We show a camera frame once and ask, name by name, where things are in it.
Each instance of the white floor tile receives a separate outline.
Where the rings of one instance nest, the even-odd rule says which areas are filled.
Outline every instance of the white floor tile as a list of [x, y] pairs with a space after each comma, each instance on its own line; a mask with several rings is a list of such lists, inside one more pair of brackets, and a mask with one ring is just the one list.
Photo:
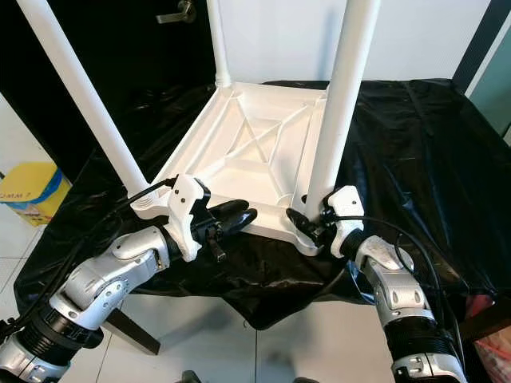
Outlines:
[[23, 265], [25, 265], [25, 261], [25, 259], [0, 259], [0, 265], [4, 262], [12, 262], [14, 264], [10, 276], [0, 292], [0, 319], [16, 318], [19, 315], [14, 299], [13, 283], [23, 268]]
[[0, 203], [0, 258], [21, 258], [38, 229]]
[[9, 281], [19, 261], [19, 259], [10, 258], [0, 259], [0, 294], [5, 290], [7, 281]]
[[34, 234], [34, 237], [32, 237], [32, 239], [30, 240], [29, 244], [27, 245], [25, 251], [23, 251], [22, 258], [30, 257], [30, 255], [32, 254], [32, 251], [38, 244], [39, 239], [41, 239], [43, 233], [45, 232], [46, 226], [48, 226], [48, 225], [39, 225], [38, 226], [38, 228]]
[[113, 335], [98, 383], [173, 383], [187, 369], [204, 383], [254, 383], [256, 332], [223, 300], [132, 295], [122, 311], [160, 340], [160, 354]]
[[103, 329], [103, 342], [95, 349], [81, 349], [71, 361], [71, 368], [65, 373], [59, 383], [94, 383], [97, 380], [101, 363], [110, 343], [112, 333]]
[[257, 333], [257, 383], [391, 383], [392, 359], [376, 309], [318, 302]]

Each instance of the cardboard box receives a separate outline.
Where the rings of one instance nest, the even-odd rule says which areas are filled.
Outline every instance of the cardboard box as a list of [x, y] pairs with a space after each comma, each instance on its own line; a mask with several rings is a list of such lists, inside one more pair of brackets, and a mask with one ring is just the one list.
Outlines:
[[48, 223], [70, 189], [57, 165], [46, 162], [19, 164], [0, 181], [0, 203], [28, 223]]

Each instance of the black plastic sheet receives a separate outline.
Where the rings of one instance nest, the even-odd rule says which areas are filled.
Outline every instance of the black plastic sheet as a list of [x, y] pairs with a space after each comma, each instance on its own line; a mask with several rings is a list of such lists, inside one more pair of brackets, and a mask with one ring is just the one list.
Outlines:
[[[117, 118], [148, 180], [212, 91], [206, 86], [148, 91]], [[511, 150], [450, 81], [364, 81], [337, 184], [355, 185], [368, 215], [396, 223], [423, 241], [449, 294], [511, 291]], [[123, 198], [120, 180], [96, 150], [16, 280], [20, 311], [38, 296], [81, 235]], [[164, 221], [142, 221], [126, 210], [121, 219], [98, 228], [78, 262], [100, 254], [120, 234]], [[387, 227], [367, 226], [389, 241], [396, 238]], [[202, 251], [192, 263], [175, 261], [135, 292], [220, 296], [256, 329], [312, 299], [372, 299], [363, 275], [329, 254], [306, 257], [289, 243], [245, 234], [221, 246], [228, 254], [224, 263]], [[414, 258], [427, 291], [430, 276], [420, 254], [404, 239], [402, 246]], [[338, 282], [325, 289], [339, 273]]]

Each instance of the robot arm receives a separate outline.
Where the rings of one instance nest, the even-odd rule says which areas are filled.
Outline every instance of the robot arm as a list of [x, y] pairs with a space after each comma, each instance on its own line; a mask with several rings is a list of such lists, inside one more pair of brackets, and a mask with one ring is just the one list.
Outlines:
[[100, 325], [126, 295], [174, 258], [192, 261], [205, 245], [221, 260], [225, 253], [217, 241], [249, 224], [257, 212], [239, 199], [207, 209], [209, 197], [200, 181], [178, 176], [168, 198], [169, 223], [123, 235], [102, 255], [78, 265], [28, 325], [0, 345], [0, 381], [8, 379], [2, 376], [6, 371], [11, 381], [58, 381], [79, 349], [101, 343]]
[[287, 209], [287, 215], [317, 246], [330, 245], [333, 256], [348, 257], [367, 277], [394, 360], [396, 382], [466, 383], [450, 339], [437, 324], [421, 286], [409, 272], [414, 267], [410, 255], [364, 231], [362, 220], [336, 219], [364, 215], [355, 187], [341, 188], [323, 202], [321, 224], [291, 209]]

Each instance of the white wall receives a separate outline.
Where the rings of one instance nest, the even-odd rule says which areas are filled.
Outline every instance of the white wall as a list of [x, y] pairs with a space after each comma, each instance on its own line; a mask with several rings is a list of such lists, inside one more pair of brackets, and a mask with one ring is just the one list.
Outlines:
[[[488, 4], [382, 0], [364, 78], [451, 78]], [[232, 78], [330, 79], [345, 5], [346, 0], [221, 0]]]
[[28, 161], [51, 158], [0, 93], [0, 172], [7, 174], [19, 163]]

